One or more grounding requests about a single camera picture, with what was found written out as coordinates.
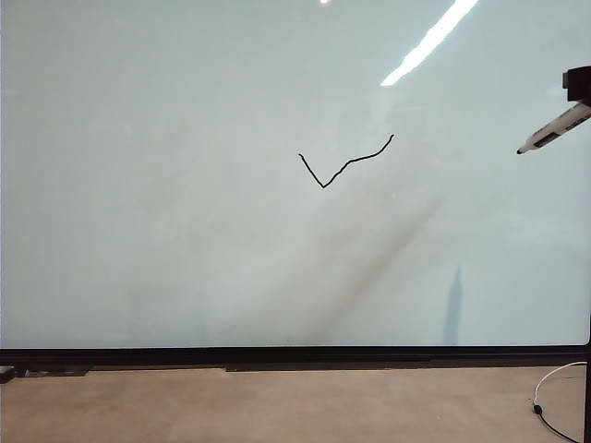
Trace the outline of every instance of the black marker line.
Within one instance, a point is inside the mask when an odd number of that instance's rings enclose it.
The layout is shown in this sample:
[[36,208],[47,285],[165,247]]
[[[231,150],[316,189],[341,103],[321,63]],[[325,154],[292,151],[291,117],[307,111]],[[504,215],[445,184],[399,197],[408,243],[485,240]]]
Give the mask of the black marker line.
[[359,157],[358,159],[353,159],[353,160],[350,160],[349,162],[345,163],[343,165],[343,167],[339,170],[339,172],[336,173],[335,175],[333,175],[332,179],[329,180],[326,185],[323,185],[322,182],[318,179],[318,177],[314,174],[314,171],[312,171],[312,168],[309,167],[308,162],[306,162],[306,159],[304,158],[304,156],[302,154],[297,154],[297,155],[299,155],[302,158],[302,162],[304,162],[304,164],[306,165],[306,167],[308,168],[308,170],[310,171],[310,173],[314,177],[314,180],[316,180],[316,182],[320,185],[320,187],[324,188],[324,187],[328,186],[329,184],[331,184],[332,180],[334,180],[338,174],[340,174],[342,171],[344,171],[344,168],[346,168],[349,164],[359,162],[361,160],[367,160],[367,159],[370,159],[370,158],[375,157],[377,155],[380,155],[386,149],[386,147],[390,144],[390,142],[392,141],[392,137],[394,137],[394,134],[390,135],[390,138],[388,138],[388,141],[386,142],[386,144],[384,146],[382,146],[381,150],[379,150],[375,154],[366,155],[365,157]]

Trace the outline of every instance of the black cable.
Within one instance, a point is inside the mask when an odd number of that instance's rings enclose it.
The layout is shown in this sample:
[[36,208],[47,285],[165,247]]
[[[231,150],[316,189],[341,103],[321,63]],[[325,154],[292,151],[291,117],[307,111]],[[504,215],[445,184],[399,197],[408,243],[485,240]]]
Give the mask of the black cable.
[[544,411],[542,410],[542,407],[539,404],[535,404],[534,405],[534,413],[539,417],[539,419],[542,421],[542,423],[544,425],[546,425],[548,427],[548,429],[550,429],[552,432],[554,432],[556,435],[571,441],[572,443],[581,443],[578,440],[575,440],[574,438],[570,438],[569,436],[567,436],[566,434],[563,434],[561,431],[559,431],[558,429],[556,429],[553,425],[551,425],[550,423],[548,423],[548,421],[546,421],[546,419],[544,418]]

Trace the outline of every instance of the whiteboard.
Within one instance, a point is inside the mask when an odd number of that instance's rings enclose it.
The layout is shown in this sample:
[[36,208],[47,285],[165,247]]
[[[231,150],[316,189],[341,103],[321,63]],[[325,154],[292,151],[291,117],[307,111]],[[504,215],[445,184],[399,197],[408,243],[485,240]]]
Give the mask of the whiteboard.
[[4,0],[3,347],[587,343],[591,3],[452,4]]

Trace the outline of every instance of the black stand leg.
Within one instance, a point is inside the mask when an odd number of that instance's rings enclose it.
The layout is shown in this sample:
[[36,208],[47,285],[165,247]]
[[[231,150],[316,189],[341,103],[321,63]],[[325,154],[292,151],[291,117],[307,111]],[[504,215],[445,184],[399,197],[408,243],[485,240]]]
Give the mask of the black stand leg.
[[591,443],[591,359],[587,360],[587,377],[585,380],[585,436],[584,443]]

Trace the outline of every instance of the tan floor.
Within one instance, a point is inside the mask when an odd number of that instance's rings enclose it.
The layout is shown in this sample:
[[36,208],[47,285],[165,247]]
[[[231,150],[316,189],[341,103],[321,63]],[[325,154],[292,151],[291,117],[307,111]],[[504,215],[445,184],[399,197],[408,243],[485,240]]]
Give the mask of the tan floor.
[[[531,412],[546,367],[226,373],[91,372],[2,387],[2,441],[560,442]],[[585,369],[541,391],[582,439]]]

